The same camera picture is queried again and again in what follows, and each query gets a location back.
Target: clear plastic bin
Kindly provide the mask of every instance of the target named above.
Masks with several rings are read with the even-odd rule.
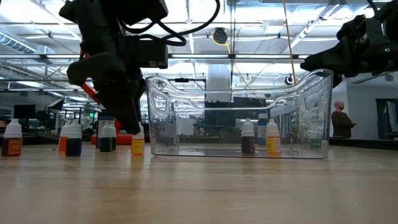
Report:
[[[333,72],[315,70],[295,86],[247,90],[179,90],[166,78],[146,79],[151,151],[167,156],[328,157]],[[230,94],[231,102],[205,103],[210,94]],[[281,150],[256,144],[241,151],[240,128],[250,118],[257,139],[258,114],[279,127]]]

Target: wooden table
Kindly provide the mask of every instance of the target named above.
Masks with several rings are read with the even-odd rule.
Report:
[[[81,157],[24,146],[0,158],[0,223],[398,223],[398,152],[326,160]]]

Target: brown shirt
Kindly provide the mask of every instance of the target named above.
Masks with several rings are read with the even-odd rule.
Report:
[[[353,122],[348,115],[343,112],[334,111],[331,114],[331,123],[333,124],[333,137],[350,138],[351,128],[354,127]]]

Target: plastic bottle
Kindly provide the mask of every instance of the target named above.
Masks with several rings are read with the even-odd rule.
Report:
[[[242,153],[254,154],[256,153],[256,139],[254,138],[254,126],[250,118],[242,125],[242,138],[241,138]]]
[[[280,135],[278,125],[274,119],[270,119],[267,125],[266,149],[269,154],[280,153]]]
[[[20,156],[22,151],[22,127],[18,119],[12,119],[6,126],[2,140],[2,156]]]
[[[80,156],[81,155],[81,126],[79,120],[74,119],[68,129],[66,156]]]
[[[60,140],[58,142],[58,151],[65,152],[67,150],[67,138],[69,132],[69,122],[65,122],[65,125],[61,128]]]
[[[116,128],[114,127],[113,123],[110,123],[109,126],[112,129],[112,150],[116,150],[116,136],[117,136]]]
[[[257,143],[262,146],[266,144],[267,124],[268,114],[259,114],[259,121],[257,122]]]
[[[112,151],[112,131],[113,129],[109,123],[105,123],[105,126],[101,130],[101,143],[99,144],[100,152],[111,152]]]
[[[131,154],[133,155],[142,155],[144,153],[144,127],[142,127],[141,122],[139,122],[139,129],[140,132],[138,134],[132,135]]]

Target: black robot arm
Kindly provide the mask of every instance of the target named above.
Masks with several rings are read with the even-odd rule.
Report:
[[[342,81],[342,75],[379,75],[398,70],[398,0],[385,4],[378,11],[371,5],[376,11],[373,18],[360,15],[343,24],[336,35],[337,45],[307,57],[301,68],[334,71],[333,87]]]
[[[78,24],[82,36],[81,60],[72,63],[67,75],[70,83],[83,86],[93,79],[95,98],[131,134],[137,134],[141,120],[139,100],[145,91],[141,69],[167,68],[167,45],[184,46],[183,35],[208,26],[220,11],[206,23],[185,32],[176,33],[160,20],[167,17],[164,0],[75,0],[66,1],[60,16]],[[152,22],[143,29],[128,28],[144,19]],[[158,24],[170,33],[163,38],[140,34]],[[179,41],[170,40],[176,37]]]

